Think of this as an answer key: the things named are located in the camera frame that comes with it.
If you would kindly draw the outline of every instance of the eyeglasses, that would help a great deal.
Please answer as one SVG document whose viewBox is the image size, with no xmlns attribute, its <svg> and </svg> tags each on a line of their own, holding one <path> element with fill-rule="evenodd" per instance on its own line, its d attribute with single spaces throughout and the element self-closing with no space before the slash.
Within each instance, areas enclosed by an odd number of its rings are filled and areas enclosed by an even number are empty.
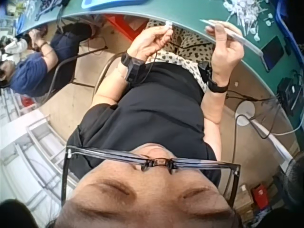
<svg viewBox="0 0 304 228">
<path fill-rule="evenodd" d="M 188 158 L 156 158 L 148 159 L 147 157 L 126 152 L 126 151 L 113 151 L 113 150 L 99 150 L 93 148 L 78 148 L 76 146 L 67 146 L 66 154 L 63 163 L 63 173 L 62 173 L 62 186 L 61 186 L 61 206 L 63 207 L 66 196 L 67 196 L 67 176 L 68 167 L 70 159 L 73 155 L 80 154 L 88 157 L 99 158 L 103 160 L 112 160 L 118 162 L 126 162 L 133 165 L 141 166 L 141 170 L 145 171 L 148 168 L 156 166 L 165 166 L 168 168 L 169 173 L 172 174 L 172 170 L 176 169 L 199 169 L 199 170 L 221 170 L 230 169 L 234 175 L 233 185 L 231 189 L 230 198 L 227 203 L 230 207 L 233 207 L 234 200 L 237 194 L 238 181 L 240 177 L 240 165 L 219 162 L 219 161 L 209 161 L 209 160 L 199 160 L 199 159 L 188 159 Z"/>
</svg>

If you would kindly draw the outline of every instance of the tiled floor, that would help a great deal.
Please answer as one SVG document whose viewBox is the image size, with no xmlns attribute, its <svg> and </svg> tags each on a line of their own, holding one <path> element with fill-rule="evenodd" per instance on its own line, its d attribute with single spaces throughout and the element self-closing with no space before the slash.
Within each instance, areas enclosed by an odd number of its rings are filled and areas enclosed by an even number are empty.
<svg viewBox="0 0 304 228">
<path fill-rule="evenodd" d="M 110 25 L 106 25 L 101 29 L 100 35 L 104 36 L 109 50 L 101 53 L 101 55 L 90 55 L 83 57 L 77 61 L 76 79 L 78 82 L 94 85 L 103 70 L 106 61 L 113 56 L 114 53 L 126 50 L 130 42 L 115 31 Z M 104 45 L 101 38 L 90 41 L 91 48 L 98 48 Z M 80 52 L 88 51 L 88 47 L 81 47 Z M 258 80 L 250 75 L 246 69 L 240 64 L 231 79 L 230 89 L 239 91 L 246 95 L 256 98 L 269 97 L 268 92 L 261 86 Z M 43 107 L 41 111 L 50 115 L 50 123 L 55 130 L 67 139 L 74 131 L 75 127 L 80 123 L 83 115 L 88 110 L 92 100 L 93 90 L 78 85 L 67 85 L 64 89 L 53 96 Z M 223 161 L 229 162 L 232 158 L 233 142 L 234 142 L 234 111 L 239 100 L 229 99 L 226 102 L 227 108 L 223 114 L 221 123 L 221 135 L 223 142 Z M 266 104 L 256 104 L 256 113 L 267 110 Z M 269 128 L 275 111 L 271 111 L 263 125 Z M 274 132 L 283 132 L 290 130 L 283 114 L 279 115 Z M 289 150 L 294 141 L 294 135 L 280 138 L 283 145 Z M 242 165 L 240 183 L 247 183 L 254 187 L 261 181 L 269 181 L 276 172 L 280 157 L 274 146 L 269 140 L 262 140 L 258 137 L 251 126 L 238 127 L 237 132 L 237 151 L 235 163 Z M 227 174 L 223 174 L 223 180 L 226 180 Z"/>
</svg>

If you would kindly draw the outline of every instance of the leopard print pants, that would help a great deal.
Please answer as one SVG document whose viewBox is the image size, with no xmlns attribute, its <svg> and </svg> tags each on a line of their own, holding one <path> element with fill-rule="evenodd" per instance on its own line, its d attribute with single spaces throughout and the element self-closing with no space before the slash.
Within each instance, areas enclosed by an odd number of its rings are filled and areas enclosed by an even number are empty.
<svg viewBox="0 0 304 228">
<path fill-rule="evenodd" d="M 165 25 L 164 22 L 149 20 L 147 27 Z M 193 32 L 173 26 L 172 39 L 158 51 L 157 56 L 151 56 L 147 63 L 167 62 L 182 66 L 190 71 L 205 92 L 207 85 L 203 82 L 198 69 L 201 61 L 211 62 L 214 45 Z"/>
</svg>

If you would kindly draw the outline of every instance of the black shirt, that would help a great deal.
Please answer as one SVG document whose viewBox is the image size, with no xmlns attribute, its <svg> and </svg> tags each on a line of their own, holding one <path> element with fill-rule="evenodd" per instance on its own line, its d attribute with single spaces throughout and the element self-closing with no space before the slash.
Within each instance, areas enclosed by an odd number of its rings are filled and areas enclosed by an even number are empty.
<svg viewBox="0 0 304 228">
<path fill-rule="evenodd" d="M 216 161 L 203 141 L 203 91 L 193 75 L 181 66 L 154 63 L 143 84 L 130 89 L 118 105 L 92 107 L 67 144 L 131 151 L 145 143 L 158 143 L 176 157 Z M 101 159 L 72 157 L 70 170 L 82 178 Z M 219 171 L 203 172 L 215 185 Z"/>
</svg>

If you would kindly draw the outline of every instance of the person in blue shirt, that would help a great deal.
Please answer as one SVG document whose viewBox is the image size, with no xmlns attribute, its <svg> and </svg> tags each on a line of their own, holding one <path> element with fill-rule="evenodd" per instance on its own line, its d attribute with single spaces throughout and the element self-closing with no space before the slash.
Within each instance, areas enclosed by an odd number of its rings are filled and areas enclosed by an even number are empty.
<svg viewBox="0 0 304 228">
<path fill-rule="evenodd" d="M 69 24 L 56 31 L 50 44 L 40 35 L 39 30 L 29 32 L 33 46 L 40 52 L 33 53 L 26 60 L 15 64 L 13 61 L 0 62 L 0 87 L 10 87 L 16 93 L 39 97 L 50 88 L 56 66 L 63 60 L 76 56 L 80 42 L 92 36 L 92 27 L 84 23 Z M 61 67 L 55 90 L 63 88 L 71 80 L 76 67 L 76 60 Z"/>
</svg>

